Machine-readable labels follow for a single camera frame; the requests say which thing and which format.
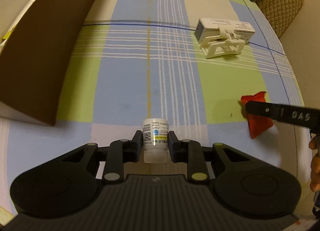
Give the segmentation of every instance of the human hand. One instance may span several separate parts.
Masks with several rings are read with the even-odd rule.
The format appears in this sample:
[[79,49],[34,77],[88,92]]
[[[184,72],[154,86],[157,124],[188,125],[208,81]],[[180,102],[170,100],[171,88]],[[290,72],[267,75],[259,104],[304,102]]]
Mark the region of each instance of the human hand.
[[[309,148],[312,150],[317,149],[316,140],[313,138],[309,143]],[[317,190],[320,190],[320,157],[318,154],[313,156],[311,161],[311,183],[310,183],[310,189],[313,192],[316,192]]]

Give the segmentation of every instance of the plaid bedsheet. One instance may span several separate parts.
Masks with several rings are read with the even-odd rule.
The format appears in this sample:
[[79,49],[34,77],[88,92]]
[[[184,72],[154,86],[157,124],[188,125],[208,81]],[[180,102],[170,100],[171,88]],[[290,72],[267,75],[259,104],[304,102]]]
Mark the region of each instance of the plaid bedsheet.
[[[256,33],[242,53],[206,60],[199,18],[245,21]],[[292,68],[268,21],[249,0],[96,0],[65,76],[55,127],[2,119],[0,205],[20,173],[88,142],[132,138],[142,121],[166,118],[178,138],[223,142],[282,167],[308,187],[308,131],[275,124],[249,137],[242,95],[303,105]]]

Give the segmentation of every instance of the quilted cushion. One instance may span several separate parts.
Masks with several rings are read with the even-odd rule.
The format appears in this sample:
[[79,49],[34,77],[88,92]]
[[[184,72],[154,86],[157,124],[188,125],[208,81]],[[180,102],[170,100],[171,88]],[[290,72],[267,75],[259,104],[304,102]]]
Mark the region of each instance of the quilted cushion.
[[304,0],[257,0],[261,9],[278,38],[284,33],[297,15]]

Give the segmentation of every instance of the red packet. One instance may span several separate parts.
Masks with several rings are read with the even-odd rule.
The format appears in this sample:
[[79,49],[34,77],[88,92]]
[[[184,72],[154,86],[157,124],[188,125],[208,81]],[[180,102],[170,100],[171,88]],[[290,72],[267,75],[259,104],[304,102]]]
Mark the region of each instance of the red packet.
[[[245,106],[246,103],[250,100],[252,101],[260,101],[265,102],[264,99],[265,91],[261,91],[253,96],[242,96],[241,102]],[[262,134],[265,130],[273,126],[273,122],[270,118],[258,115],[250,115],[248,114],[248,124],[249,124],[249,132],[250,137],[252,139],[256,138],[260,134]]]

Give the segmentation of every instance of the white plastic clip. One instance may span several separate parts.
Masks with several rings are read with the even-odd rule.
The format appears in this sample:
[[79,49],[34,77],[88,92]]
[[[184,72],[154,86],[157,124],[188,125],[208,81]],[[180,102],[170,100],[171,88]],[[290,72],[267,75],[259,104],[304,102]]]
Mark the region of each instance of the white plastic clip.
[[226,55],[240,54],[245,45],[244,40],[239,40],[232,26],[219,25],[220,34],[205,37],[200,44],[206,59]]

